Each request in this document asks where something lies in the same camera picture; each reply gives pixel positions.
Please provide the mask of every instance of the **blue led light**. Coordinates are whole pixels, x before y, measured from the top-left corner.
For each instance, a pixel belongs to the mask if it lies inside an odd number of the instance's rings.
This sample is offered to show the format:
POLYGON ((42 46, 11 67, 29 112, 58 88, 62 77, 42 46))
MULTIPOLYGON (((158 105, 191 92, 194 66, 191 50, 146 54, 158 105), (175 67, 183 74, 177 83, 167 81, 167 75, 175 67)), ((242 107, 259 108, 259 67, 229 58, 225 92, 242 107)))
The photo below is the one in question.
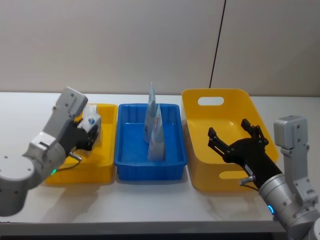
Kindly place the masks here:
POLYGON ((269 208, 271 214, 274 215, 274 214, 275 214, 275 211, 274 211, 273 207, 270 206, 270 205, 268 205, 268 208, 269 208))

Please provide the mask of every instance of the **robotic arm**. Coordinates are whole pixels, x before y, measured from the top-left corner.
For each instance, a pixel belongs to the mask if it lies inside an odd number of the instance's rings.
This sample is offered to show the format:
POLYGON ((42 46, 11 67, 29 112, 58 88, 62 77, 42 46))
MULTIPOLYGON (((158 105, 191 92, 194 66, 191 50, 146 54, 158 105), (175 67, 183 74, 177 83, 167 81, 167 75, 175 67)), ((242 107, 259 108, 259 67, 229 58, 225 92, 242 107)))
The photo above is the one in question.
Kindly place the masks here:
POLYGON ((28 190, 57 171, 68 156, 80 162, 82 158, 73 153, 74 149, 92 149, 99 126, 93 121, 84 129, 79 127, 81 121, 75 122, 87 102, 84 94, 65 88, 43 131, 29 143, 27 151, 22 156, 0 157, 0 216, 18 213, 28 190))
POLYGON ((288 116, 275 121, 275 144, 284 155, 283 174, 265 152, 269 143, 260 127, 243 119, 242 128, 250 138, 225 144, 215 130, 209 128, 208 146, 222 156, 226 163, 240 165, 248 174, 241 185, 253 182, 268 205, 273 219, 279 221, 288 236, 295 240, 320 240, 320 213, 315 208, 318 195, 308 178, 309 150, 307 120, 288 116))

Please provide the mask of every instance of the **black cable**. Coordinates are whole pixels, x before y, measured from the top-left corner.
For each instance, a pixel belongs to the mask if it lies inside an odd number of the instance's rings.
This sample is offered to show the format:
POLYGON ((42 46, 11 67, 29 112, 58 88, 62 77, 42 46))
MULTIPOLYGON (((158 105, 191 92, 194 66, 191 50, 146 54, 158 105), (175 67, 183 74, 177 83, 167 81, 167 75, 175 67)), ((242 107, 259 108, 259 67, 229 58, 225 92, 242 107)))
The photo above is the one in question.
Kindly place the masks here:
POLYGON ((61 171, 73 169, 73 168, 75 168, 76 166, 78 166, 80 163, 81 163, 81 162, 78 161, 78 162, 77 162, 75 165, 73 165, 73 166, 69 166, 69 167, 65 167, 65 168, 60 168, 60 169, 57 170, 57 172, 61 172, 61 171))
POLYGON ((218 34, 218 40, 217 40, 217 42, 216 42, 216 47, 215 47, 215 53, 214 53, 213 66, 212 66, 212 72, 211 72, 211 79, 210 79, 209 88, 211 88, 212 77, 213 77, 213 75, 214 75, 214 69, 215 69, 215 65, 216 65, 216 58, 217 58, 217 52, 218 52, 218 45, 219 45, 219 40, 220 40, 220 34, 221 34, 221 28, 222 28, 222 22, 224 21, 224 15, 225 15, 226 3, 227 3, 227 0, 224 0, 223 10, 222 10, 222 16, 221 16, 221 22, 220 22, 220 29, 219 29, 219 34, 218 34))
POLYGON ((250 189, 253 189, 253 190, 256 190, 257 192, 259 192, 259 190, 253 186, 249 186, 249 185, 245 185, 245 184, 240 185, 240 186, 247 187, 247 188, 250 188, 250 189))

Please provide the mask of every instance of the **white wall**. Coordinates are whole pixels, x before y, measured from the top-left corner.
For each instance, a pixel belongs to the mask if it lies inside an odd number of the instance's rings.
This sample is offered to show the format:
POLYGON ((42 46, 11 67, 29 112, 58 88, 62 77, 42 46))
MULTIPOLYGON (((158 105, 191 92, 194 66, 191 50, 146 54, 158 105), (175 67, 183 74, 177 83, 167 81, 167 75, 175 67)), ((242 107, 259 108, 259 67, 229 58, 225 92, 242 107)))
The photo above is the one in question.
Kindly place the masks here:
POLYGON ((320 96, 320 1, 227 0, 211 87, 320 96))
POLYGON ((209 86, 223 0, 1 0, 0 91, 209 86))

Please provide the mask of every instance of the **cable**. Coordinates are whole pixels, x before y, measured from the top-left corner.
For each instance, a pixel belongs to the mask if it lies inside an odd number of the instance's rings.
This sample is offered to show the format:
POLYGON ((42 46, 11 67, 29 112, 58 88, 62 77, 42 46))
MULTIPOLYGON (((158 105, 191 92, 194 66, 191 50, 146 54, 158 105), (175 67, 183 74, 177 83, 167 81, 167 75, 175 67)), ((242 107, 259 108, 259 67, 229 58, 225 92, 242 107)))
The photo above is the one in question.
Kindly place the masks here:
POLYGON ((56 171, 57 172, 61 172, 61 171, 65 171, 65 170, 70 170, 70 169, 73 169, 75 168, 76 166, 78 166, 79 164, 81 163, 81 161, 78 161, 75 165, 73 166, 69 166, 69 167, 65 167, 65 168, 60 168, 60 169, 57 169, 56 171))
POLYGON ((253 186, 249 186, 249 185, 245 185, 245 184, 240 185, 240 186, 247 187, 247 188, 250 188, 250 189, 253 189, 253 190, 256 190, 257 192, 259 192, 259 190, 253 186))

